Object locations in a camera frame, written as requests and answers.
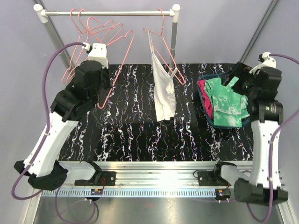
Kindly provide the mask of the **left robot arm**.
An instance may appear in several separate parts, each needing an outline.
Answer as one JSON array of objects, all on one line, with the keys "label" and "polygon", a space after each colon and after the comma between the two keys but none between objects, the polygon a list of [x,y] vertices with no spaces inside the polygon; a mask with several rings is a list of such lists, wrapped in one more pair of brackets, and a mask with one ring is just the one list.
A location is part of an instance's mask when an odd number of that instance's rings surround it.
[{"label": "left robot arm", "polygon": [[108,87],[109,73],[100,62],[86,60],[75,69],[74,78],[51,104],[49,122],[31,154],[14,165],[33,188],[55,190],[64,183],[84,186],[101,181],[101,168],[95,162],[67,165],[57,156],[72,130],[99,102],[100,90]]}]

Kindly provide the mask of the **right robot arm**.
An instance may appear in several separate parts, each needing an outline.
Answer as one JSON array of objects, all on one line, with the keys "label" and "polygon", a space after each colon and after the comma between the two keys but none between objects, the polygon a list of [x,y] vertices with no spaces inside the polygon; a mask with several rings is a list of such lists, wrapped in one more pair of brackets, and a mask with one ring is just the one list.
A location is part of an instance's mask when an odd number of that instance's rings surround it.
[{"label": "right robot arm", "polygon": [[236,201],[271,207],[288,200],[278,174],[278,142],[283,123],[283,106],[275,97],[282,79],[273,58],[251,68],[238,62],[221,77],[223,86],[248,98],[253,132],[253,163],[246,176],[233,163],[218,162],[212,180],[218,185],[228,182],[234,188]]}]

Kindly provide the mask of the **green white tie-dye trousers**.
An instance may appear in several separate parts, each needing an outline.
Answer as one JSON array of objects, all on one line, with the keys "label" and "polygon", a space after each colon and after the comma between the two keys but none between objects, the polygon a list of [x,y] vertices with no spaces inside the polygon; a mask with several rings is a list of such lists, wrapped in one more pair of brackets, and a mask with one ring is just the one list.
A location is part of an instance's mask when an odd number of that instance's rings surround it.
[{"label": "green white tie-dye trousers", "polygon": [[209,96],[213,109],[213,123],[222,127],[242,127],[242,120],[249,117],[248,98],[234,92],[232,84],[223,86],[221,79],[205,81],[205,92]]}]

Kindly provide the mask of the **magenta trousers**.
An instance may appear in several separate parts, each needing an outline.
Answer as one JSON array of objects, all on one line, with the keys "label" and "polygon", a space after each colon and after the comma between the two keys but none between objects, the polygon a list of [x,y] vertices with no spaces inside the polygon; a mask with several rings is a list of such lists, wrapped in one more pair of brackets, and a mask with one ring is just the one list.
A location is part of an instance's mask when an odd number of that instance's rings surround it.
[{"label": "magenta trousers", "polygon": [[207,113],[207,115],[209,116],[209,118],[213,118],[213,105],[211,103],[211,100],[209,98],[209,96],[207,95],[206,91],[205,91],[205,80],[200,80],[197,82],[202,99],[203,99],[203,103],[204,103],[204,108],[205,111]]}]

